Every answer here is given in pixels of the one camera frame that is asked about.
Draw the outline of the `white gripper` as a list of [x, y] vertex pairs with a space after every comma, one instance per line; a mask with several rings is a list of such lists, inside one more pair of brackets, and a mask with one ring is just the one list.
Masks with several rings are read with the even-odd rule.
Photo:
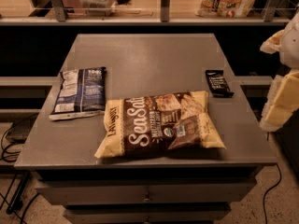
[[[280, 62], [293, 69], [299, 68], [299, 13], [286, 25], [270, 36], [260, 46], [260, 51], [268, 54], [279, 52]], [[281, 128], [299, 109], [299, 70], [291, 70], [287, 75], [276, 75], [273, 79], [267, 102], [262, 111], [260, 127], [265, 132], [275, 132]]]

